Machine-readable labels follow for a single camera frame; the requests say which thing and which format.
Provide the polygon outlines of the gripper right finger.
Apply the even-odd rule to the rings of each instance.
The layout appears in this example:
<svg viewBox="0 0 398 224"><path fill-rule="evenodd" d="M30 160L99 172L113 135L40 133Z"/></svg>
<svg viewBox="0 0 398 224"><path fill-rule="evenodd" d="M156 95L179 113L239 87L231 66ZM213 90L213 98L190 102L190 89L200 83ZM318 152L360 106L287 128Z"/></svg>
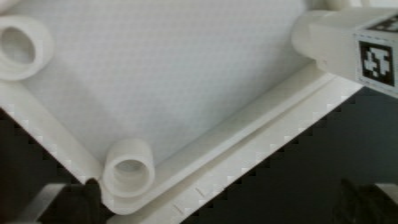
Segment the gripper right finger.
<svg viewBox="0 0 398 224"><path fill-rule="evenodd" d="M398 185L344 181L344 224L398 224Z"/></svg>

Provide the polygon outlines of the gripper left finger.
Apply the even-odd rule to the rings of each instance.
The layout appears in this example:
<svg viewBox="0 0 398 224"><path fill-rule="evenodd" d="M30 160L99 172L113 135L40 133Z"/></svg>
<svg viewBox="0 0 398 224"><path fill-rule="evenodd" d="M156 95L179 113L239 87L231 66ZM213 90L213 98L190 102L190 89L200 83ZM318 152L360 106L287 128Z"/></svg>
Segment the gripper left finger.
<svg viewBox="0 0 398 224"><path fill-rule="evenodd" d="M49 208L49 205L56 199L56 196L60 195L64 188L65 188L64 183L49 183L42 187L17 215L17 218L10 221L10 224L40 224L39 218Z"/></svg>

